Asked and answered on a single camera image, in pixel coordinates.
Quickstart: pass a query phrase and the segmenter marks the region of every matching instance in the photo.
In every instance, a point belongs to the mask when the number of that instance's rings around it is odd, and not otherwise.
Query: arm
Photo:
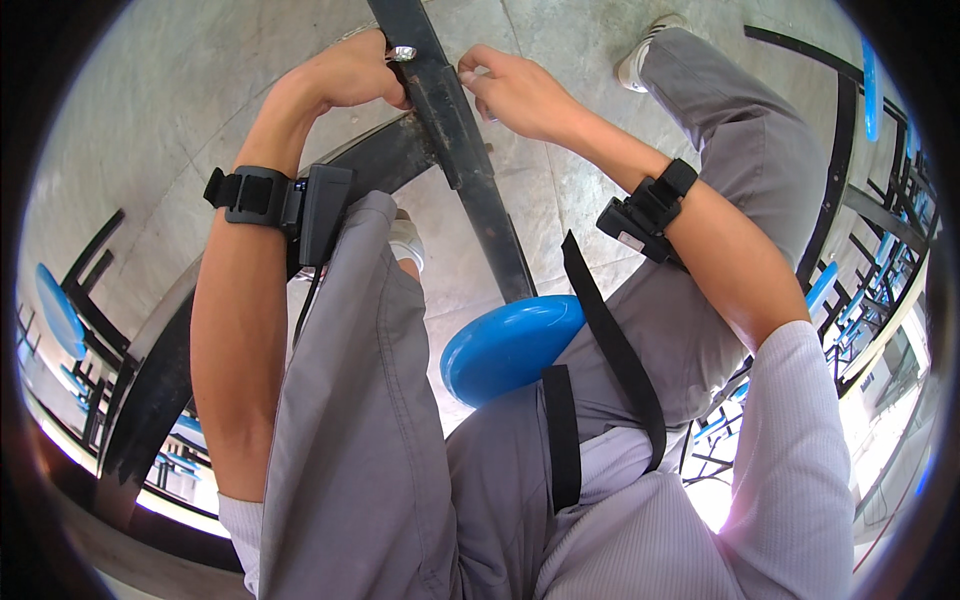
[[[406,108],[379,30],[337,44],[290,71],[267,97],[234,168],[293,178],[313,122],[331,107],[384,98]],[[190,325],[194,397],[222,494],[261,502],[286,350],[286,240],[231,224],[219,209],[206,244]]]
[[[478,66],[490,69],[476,75]],[[461,81],[511,130],[558,144],[633,191],[670,158],[590,112],[536,63],[477,45],[460,60]],[[697,180],[664,232],[707,300],[756,353],[779,326],[809,321],[793,271],[773,242],[735,206]]]

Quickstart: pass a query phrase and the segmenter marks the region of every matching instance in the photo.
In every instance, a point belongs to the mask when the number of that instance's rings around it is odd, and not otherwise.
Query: gray floor
[[[696,34],[791,101],[828,153],[834,73],[750,41],[742,27],[773,29],[862,63],[859,34],[831,0],[432,0],[425,7],[451,61],[475,42],[536,60],[589,108],[693,164],[699,160],[692,147],[653,100],[612,78],[612,65],[656,17],[685,14]],[[90,57],[51,131],[25,222],[20,298],[39,310],[37,262],[63,277],[96,230],[123,207],[127,219],[108,243],[117,260],[93,298],[121,331],[134,336],[203,251],[212,217],[201,198],[205,180],[215,166],[232,164],[271,84],[371,23],[364,0],[134,2]],[[395,114],[382,102],[335,109],[314,127],[301,164]],[[481,132],[493,146],[500,192],[540,292],[569,292],[560,242],[572,229],[601,290],[610,293],[641,260],[593,226],[600,208],[622,191],[563,149],[496,124],[481,124]],[[890,144],[858,143],[852,182],[863,187],[871,173],[886,181]],[[502,302],[466,214],[438,168],[396,199],[410,211],[427,250],[422,278],[429,375],[449,431],[468,409],[443,390],[439,355],[461,326]],[[847,221],[849,231],[853,222]],[[833,236],[838,249],[835,240],[846,231]],[[304,289],[291,284],[291,326]],[[66,362],[49,334],[41,352],[50,362]]]

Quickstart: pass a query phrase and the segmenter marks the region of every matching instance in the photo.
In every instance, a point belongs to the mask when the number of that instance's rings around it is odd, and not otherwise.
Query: forearm
[[[671,159],[597,115],[584,112],[562,138],[630,192]],[[709,185],[697,180],[664,232],[714,309],[756,352],[778,327],[809,320],[796,277],[773,242]]]
[[[278,89],[264,103],[234,169],[295,177],[312,115]],[[190,334],[194,397],[221,493],[259,502],[286,352],[286,239],[228,223],[217,210],[197,281]]]

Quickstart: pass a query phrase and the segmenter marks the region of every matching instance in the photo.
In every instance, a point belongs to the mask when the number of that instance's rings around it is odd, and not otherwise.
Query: sneaker
[[[396,210],[396,218],[390,226],[387,241],[390,242],[390,250],[394,252],[396,260],[410,258],[417,265],[417,271],[423,273],[423,242],[417,234],[417,226],[410,220],[406,210]]]
[[[650,43],[654,40],[654,36],[671,27],[679,27],[690,31],[690,24],[679,14],[668,14],[654,21],[654,24],[647,30],[647,35],[634,48],[634,51],[613,68],[613,73],[621,85],[641,94],[646,93],[647,88],[643,86],[643,82],[640,80],[643,60],[647,58],[647,52],[650,51]]]

